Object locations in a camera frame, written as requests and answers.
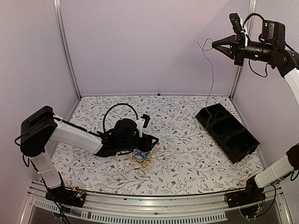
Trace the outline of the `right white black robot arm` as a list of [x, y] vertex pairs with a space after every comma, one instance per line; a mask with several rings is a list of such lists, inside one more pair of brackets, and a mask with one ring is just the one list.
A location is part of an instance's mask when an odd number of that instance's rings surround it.
[[[296, 100], [299, 99], [299, 54], [285, 41], [285, 25], [270, 20], [262, 20], [259, 40], [251, 41], [245, 34], [245, 25], [239, 19], [231, 19], [234, 35], [212, 42], [212, 48], [243, 66], [244, 59], [265, 62], [277, 69], [287, 82]], [[299, 169], [299, 146], [292, 146], [285, 155], [261, 173], [247, 181], [242, 200], [252, 203], [262, 189], [277, 180], [287, 177]]]

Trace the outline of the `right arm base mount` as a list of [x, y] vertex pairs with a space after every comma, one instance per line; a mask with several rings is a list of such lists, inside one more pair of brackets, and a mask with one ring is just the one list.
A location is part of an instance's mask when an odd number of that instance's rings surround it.
[[247, 218], [256, 218], [265, 206], [265, 193], [263, 189], [254, 185], [246, 186], [244, 190], [237, 190], [233, 192], [226, 192], [224, 200], [229, 208], [240, 207], [256, 203], [253, 206], [244, 207], [240, 209], [241, 214]]

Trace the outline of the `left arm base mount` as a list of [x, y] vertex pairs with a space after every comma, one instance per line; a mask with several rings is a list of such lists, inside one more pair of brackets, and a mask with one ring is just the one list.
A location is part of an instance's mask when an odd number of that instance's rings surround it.
[[67, 189], [64, 185], [54, 189], [46, 187], [47, 193], [45, 198], [57, 204], [83, 208], [86, 198], [86, 190], [78, 187]]

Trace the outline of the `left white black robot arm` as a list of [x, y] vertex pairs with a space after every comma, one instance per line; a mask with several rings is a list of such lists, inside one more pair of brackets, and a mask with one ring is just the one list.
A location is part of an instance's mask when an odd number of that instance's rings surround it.
[[22, 122], [21, 134], [14, 142], [51, 189], [52, 196], [64, 203], [70, 197], [69, 191], [63, 187], [63, 180], [45, 150], [48, 141], [72, 145], [101, 158], [127, 154], [135, 149], [149, 152], [159, 141], [143, 133], [149, 120], [146, 114], [136, 120], [121, 119], [114, 128], [94, 133], [55, 115], [52, 107], [44, 106]]

